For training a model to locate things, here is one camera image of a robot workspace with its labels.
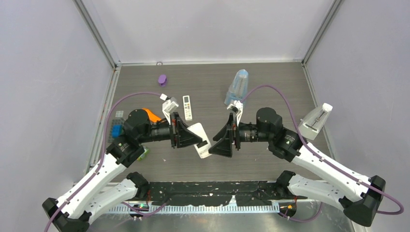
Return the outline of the white remote control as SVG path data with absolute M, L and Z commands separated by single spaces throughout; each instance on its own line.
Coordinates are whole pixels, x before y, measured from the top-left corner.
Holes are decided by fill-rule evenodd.
M 185 120 L 192 121 L 192 111 L 191 111 L 191 103 L 190 103 L 189 95 L 183 96 L 183 107 L 184 107 Z

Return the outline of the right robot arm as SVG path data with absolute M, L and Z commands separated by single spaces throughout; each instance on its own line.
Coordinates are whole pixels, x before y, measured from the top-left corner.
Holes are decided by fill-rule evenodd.
M 320 201 L 341 210 L 351 221 L 369 227 L 383 199 L 386 182 L 375 175 L 368 177 L 346 168 L 322 153 L 312 143 L 283 126 L 282 117 L 269 107 L 256 113 L 256 122 L 242 123 L 230 113 L 225 126 L 214 136 L 209 153 L 232 157 L 233 148 L 244 142 L 267 142 L 268 151 L 280 159 L 304 167 L 322 178 L 315 181 L 292 171 L 283 171 L 276 180 L 276 192 L 282 198 L 291 195 Z

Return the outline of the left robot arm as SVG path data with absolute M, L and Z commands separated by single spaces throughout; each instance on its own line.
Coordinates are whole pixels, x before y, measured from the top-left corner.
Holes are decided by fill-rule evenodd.
M 188 129 L 177 112 L 170 120 L 152 123 L 143 109 L 130 112 L 123 123 L 123 133 L 102 154 L 94 166 L 73 188 L 57 199 L 46 199 L 42 207 L 60 232 L 85 232 L 109 209 L 123 201 L 143 200 L 149 182 L 138 172 L 130 173 L 116 186 L 102 189 L 124 172 L 145 152 L 144 143 L 169 140 L 173 148 L 201 143 L 202 138 Z

